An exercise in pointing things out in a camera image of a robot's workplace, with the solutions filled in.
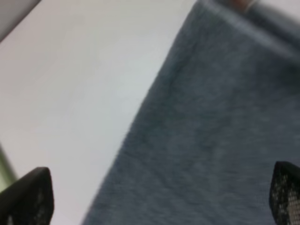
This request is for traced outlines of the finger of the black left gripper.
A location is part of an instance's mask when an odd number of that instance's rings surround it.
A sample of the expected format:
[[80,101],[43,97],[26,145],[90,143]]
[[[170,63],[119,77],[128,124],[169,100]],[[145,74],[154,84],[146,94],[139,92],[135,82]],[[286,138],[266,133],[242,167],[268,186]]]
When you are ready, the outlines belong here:
[[300,168],[286,161],[274,166],[269,206],[277,225],[300,224]]
[[37,167],[0,193],[2,225],[49,225],[54,212],[49,168]]

